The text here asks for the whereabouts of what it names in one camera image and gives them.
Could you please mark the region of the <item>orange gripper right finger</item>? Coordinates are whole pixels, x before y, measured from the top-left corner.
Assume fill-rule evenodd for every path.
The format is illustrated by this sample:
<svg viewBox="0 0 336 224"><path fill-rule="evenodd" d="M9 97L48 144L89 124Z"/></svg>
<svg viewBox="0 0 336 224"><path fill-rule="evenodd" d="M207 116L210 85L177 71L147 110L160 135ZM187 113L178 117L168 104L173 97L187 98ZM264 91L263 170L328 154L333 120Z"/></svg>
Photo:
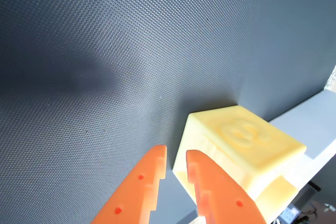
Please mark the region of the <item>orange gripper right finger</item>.
<svg viewBox="0 0 336 224"><path fill-rule="evenodd" d="M206 223L265 223L255 202L218 164L199 150L186 151L187 179Z"/></svg>

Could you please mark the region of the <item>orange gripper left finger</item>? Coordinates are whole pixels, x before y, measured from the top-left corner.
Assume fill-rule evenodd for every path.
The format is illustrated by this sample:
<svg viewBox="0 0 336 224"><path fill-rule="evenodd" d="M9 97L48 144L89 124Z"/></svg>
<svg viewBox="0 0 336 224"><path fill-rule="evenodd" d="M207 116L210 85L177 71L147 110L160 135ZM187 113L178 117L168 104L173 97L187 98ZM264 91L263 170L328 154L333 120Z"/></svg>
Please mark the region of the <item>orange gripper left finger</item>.
<svg viewBox="0 0 336 224"><path fill-rule="evenodd" d="M143 223L156 210L160 180L166 177L167 147L152 147L133 167L92 223Z"/></svg>

